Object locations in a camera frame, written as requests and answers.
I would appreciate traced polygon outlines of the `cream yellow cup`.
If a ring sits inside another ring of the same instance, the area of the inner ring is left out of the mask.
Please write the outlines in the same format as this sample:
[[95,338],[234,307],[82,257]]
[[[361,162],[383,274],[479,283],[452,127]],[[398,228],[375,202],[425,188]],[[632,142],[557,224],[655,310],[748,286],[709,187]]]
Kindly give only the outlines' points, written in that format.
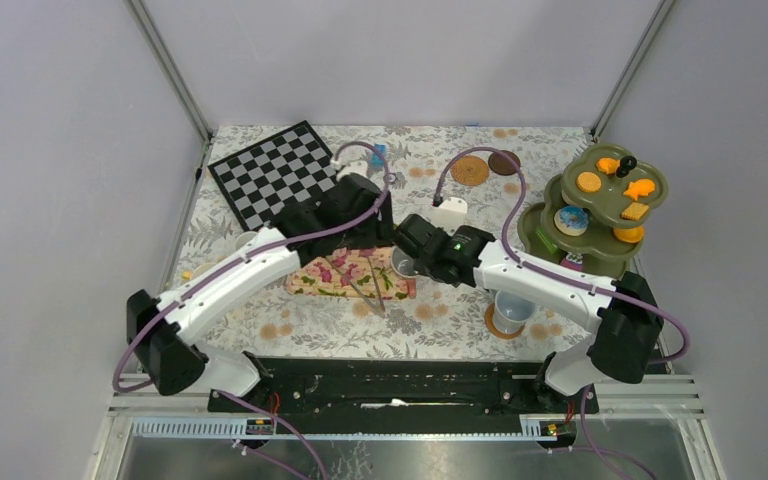
[[204,274],[205,272],[209,271],[214,266],[216,266],[215,262],[209,262],[209,263],[202,264],[193,270],[183,271],[181,273],[181,279],[183,282],[189,282],[197,278],[198,276]]

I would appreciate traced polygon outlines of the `round brown cookie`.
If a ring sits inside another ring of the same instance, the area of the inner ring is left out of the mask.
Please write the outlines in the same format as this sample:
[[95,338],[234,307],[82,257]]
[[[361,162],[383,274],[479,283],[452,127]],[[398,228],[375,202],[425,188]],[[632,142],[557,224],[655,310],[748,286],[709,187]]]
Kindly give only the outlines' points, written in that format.
[[576,186],[584,193],[596,193],[602,187],[602,179],[594,172],[584,171],[576,177]]

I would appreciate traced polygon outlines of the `white mug with red handle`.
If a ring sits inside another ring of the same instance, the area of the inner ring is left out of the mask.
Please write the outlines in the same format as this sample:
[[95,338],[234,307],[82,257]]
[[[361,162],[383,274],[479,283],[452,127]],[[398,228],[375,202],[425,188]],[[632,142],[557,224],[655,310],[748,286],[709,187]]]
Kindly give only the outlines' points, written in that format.
[[416,278],[418,273],[414,266],[414,260],[398,247],[394,247],[391,253],[391,266],[396,274],[403,278]]

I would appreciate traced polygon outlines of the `small pink handled cup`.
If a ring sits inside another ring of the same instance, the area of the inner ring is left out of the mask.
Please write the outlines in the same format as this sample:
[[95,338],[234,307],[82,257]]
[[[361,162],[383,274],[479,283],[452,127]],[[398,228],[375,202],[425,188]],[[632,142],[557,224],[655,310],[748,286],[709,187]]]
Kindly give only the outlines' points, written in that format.
[[234,250],[240,250],[257,237],[257,232],[246,231],[240,234],[234,242]]

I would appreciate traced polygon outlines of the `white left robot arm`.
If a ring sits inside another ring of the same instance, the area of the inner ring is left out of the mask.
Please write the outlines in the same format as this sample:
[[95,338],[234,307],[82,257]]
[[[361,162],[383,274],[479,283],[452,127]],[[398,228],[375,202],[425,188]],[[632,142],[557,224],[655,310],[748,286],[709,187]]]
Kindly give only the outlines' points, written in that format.
[[270,385],[247,356],[203,340],[225,314],[268,284],[346,248],[392,242],[390,192],[350,173],[330,189],[291,201],[267,227],[206,273],[156,297],[144,290],[126,302],[128,356],[136,356],[162,396],[223,390],[248,411],[269,401]]

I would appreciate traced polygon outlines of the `blue donut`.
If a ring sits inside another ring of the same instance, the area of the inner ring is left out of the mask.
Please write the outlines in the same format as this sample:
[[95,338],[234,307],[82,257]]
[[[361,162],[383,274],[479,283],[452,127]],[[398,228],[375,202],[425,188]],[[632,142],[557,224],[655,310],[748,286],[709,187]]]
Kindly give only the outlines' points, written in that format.
[[578,206],[567,205],[556,211],[553,217],[555,228],[563,235],[579,237],[589,227],[589,214]]

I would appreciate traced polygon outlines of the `orange fish cookie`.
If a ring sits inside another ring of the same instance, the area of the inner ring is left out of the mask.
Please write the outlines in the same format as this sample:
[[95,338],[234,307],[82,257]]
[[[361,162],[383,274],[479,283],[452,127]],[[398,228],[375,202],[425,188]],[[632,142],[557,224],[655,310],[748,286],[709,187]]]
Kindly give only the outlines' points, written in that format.
[[648,195],[656,191],[656,183],[649,178],[643,178],[635,181],[631,181],[623,195],[630,198],[632,201],[637,202],[641,197],[647,197]]

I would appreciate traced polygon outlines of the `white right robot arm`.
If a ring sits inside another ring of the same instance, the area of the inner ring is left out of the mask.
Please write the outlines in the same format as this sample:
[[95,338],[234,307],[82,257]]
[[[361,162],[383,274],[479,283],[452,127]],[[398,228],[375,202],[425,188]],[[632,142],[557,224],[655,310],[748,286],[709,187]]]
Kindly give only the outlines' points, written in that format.
[[533,386],[535,402],[557,412],[585,386],[611,379],[642,382],[663,327],[645,279],[583,274],[552,264],[483,230],[452,234],[411,214],[394,233],[417,272],[439,283],[495,290],[548,307],[574,321],[588,337],[544,362]]

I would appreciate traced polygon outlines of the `white mug front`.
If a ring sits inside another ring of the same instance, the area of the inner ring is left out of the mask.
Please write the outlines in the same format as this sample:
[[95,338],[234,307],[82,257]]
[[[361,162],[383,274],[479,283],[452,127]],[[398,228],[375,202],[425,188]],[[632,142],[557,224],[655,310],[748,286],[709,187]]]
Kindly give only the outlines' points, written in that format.
[[502,291],[497,291],[495,293],[493,304],[495,304],[501,312],[509,318],[517,316],[522,319],[528,319],[529,321],[537,311],[536,304],[530,300]]

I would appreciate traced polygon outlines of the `square orange cracker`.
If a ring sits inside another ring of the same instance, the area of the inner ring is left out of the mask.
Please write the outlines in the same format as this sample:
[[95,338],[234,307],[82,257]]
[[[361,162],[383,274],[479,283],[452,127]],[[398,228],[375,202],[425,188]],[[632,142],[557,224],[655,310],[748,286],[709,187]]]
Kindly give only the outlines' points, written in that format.
[[621,217],[625,220],[640,221],[649,211],[649,206],[640,202],[632,202],[621,212]]

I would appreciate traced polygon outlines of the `dark brown coaster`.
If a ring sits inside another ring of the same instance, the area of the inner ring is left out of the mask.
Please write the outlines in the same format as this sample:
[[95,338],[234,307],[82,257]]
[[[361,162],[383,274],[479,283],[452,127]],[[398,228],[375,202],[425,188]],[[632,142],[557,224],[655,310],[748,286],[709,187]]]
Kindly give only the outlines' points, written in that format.
[[487,160],[492,172],[500,176],[515,175],[521,167],[521,160],[512,151],[500,150],[490,154]]

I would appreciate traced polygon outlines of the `plain orange coaster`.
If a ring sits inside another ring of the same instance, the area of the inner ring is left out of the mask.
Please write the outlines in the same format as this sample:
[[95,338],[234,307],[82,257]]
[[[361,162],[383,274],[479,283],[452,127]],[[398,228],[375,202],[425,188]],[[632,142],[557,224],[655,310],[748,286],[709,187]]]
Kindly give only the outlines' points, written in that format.
[[495,305],[490,305],[484,313],[484,323],[487,330],[494,336],[511,340],[522,334],[528,319],[517,316],[509,318]]

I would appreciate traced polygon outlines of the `purple cake slice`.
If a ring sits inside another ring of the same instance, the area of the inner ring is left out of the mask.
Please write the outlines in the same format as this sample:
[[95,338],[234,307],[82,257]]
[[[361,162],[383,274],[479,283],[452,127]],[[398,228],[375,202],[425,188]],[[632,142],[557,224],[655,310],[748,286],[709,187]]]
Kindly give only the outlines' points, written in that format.
[[560,261],[560,265],[571,270],[582,271],[584,269],[584,256],[569,252]]

